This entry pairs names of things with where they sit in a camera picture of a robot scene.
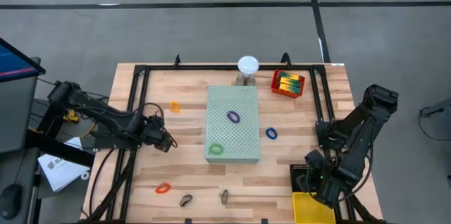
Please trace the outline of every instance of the green perforated board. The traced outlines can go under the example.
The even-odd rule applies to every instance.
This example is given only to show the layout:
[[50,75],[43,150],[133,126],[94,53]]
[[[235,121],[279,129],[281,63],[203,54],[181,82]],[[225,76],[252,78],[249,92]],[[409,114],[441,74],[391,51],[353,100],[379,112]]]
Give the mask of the green perforated board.
[[[240,115],[232,123],[227,112]],[[259,104],[257,88],[211,86],[206,107],[205,159],[210,163],[256,163],[260,159]],[[210,153],[212,144],[221,144],[223,153]]]

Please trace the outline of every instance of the yellow box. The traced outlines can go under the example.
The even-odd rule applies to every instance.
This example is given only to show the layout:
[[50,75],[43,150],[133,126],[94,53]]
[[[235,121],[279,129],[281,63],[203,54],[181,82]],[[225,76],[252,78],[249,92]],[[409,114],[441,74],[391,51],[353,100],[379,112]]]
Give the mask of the yellow box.
[[293,192],[293,211],[296,224],[334,224],[333,209],[317,202],[308,192]]
[[286,77],[282,77],[280,79],[280,83],[295,86],[295,87],[301,87],[301,82],[299,80],[288,79]]
[[279,72],[278,77],[286,77],[291,80],[299,80],[300,76],[292,73],[287,72]]
[[301,94],[301,89],[299,87],[290,86],[283,83],[279,83],[279,89],[290,93]]

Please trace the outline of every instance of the blue ring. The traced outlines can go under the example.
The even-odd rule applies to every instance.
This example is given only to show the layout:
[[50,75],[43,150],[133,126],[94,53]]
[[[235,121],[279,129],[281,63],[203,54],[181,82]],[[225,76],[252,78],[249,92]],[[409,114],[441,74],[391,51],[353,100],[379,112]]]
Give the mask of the blue ring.
[[266,129],[266,136],[268,136],[268,138],[270,138],[270,139],[277,139],[277,132],[276,132],[276,129],[274,129],[274,128],[272,128],[272,127]]
[[227,118],[228,120],[232,121],[232,123],[239,123],[240,122],[240,115],[234,111],[227,112]]

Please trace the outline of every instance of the monitor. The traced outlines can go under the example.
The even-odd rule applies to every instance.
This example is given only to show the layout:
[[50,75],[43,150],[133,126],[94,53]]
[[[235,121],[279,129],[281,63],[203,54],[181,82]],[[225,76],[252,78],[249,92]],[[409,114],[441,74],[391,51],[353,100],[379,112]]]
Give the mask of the monitor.
[[0,82],[45,74],[38,63],[0,38]]

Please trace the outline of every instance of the wooden tabletop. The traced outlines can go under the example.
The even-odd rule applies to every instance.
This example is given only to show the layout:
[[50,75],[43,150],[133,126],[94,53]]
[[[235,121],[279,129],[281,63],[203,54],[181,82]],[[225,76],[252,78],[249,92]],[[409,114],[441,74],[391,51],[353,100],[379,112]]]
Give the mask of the wooden tabletop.
[[[109,105],[125,110],[132,82],[134,63],[118,64]],[[354,101],[344,66],[325,64],[330,95],[337,119],[354,109]],[[261,158],[257,164],[215,164],[204,159],[206,89],[210,85],[235,84],[237,71],[224,70],[158,70],[150,73],[146,102],[162,106],[166,129],[177,140],[179,147],[168,153],[144,146],[137,153],[130,193],[127,223],[294,223],[289,165],[305,163],[304,156],[318,149],[314,124],[317,121],[314,95],[308,71],[291,71],[306,78],[302,97],[292,99],[271,92],[273,71],[255,74],[259,96],[259,124]],[[139,99],[140,83],[136,100]],[[321,78],[317,82],[322,100],[324,118],[326,103]],[[180,103],[180,112],[169,109],[171,101]],[[155,112],[146,107],[145,115]],[[278,138],[271,140],[264,131],[277,129]],[[83,209],[88,212],[93,177],[108,150],[97,152]],[[117,150],[109,157],[99,175],[94,191],[95,208],[111,188]],[[165,194],[156,194],[162,182],[172,185]],[[221,203],[223,190],[229,191],[228,203]],[[193,196],[185,208],[181,198]],[[118,217],[122,191],[116,200]],[[357,193],[360,201],[377,218],[382,218],[373,179],[370,177]]]

